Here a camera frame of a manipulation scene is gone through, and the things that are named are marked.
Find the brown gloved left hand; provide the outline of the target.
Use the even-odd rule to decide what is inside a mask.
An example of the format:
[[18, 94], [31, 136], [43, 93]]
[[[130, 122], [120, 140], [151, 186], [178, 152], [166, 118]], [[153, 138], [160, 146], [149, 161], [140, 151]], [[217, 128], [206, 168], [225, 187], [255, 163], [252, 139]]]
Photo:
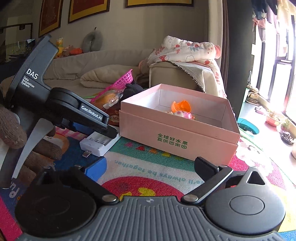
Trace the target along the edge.
[[9, 188], [13, 178], [29, 185], [44, 167], [52, 168], [62, 158], [62, 149], [44, 139], [55, 133], [48, 120], [1, 105], [1, 188]]

